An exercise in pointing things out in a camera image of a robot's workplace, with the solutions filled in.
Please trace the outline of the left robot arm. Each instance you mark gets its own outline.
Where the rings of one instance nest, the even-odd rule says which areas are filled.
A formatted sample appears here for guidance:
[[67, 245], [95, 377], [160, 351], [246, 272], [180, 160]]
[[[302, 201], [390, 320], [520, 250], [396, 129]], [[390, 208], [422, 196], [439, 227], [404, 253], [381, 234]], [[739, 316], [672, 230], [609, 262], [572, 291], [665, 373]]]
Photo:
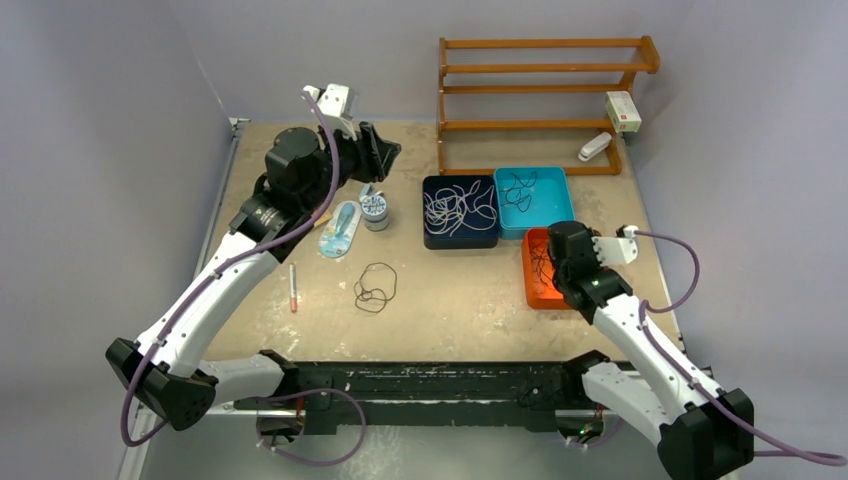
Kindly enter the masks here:
[[382, 182], [402, 147], [369, 122], [352, 137], [289, 128], [265, 154], [265, 170], [217, 250], [187, 290], [135, 340], [117, 338], [105, 357], [126, 391], [176, 431], [213, 406], [258, 397], [284, 409], [297, 399], [297, 368], [272, 350], [207, 362], [224, 324], [283, 264], [347, 181]]

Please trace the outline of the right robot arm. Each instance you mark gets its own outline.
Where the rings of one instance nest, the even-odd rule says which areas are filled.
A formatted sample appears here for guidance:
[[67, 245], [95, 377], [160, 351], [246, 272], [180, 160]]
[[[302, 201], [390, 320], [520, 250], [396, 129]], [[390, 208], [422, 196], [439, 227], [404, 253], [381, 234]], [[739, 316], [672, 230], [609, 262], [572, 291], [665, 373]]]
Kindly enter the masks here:
[[728, 391], [655, 329], [641, 301], [616, 271], [639, 254], [637, 227], [601, 236], [578, 221], [547, 229], [552, 283], [565, 303], [623, 353], [639, 373], [633, 380], [602, 361], [564, 376], [561, 392], [576, 407], [611, 408], [656, 448], [672, 479], [720, 479], [754, 458], [754, 406], [740, 389]]

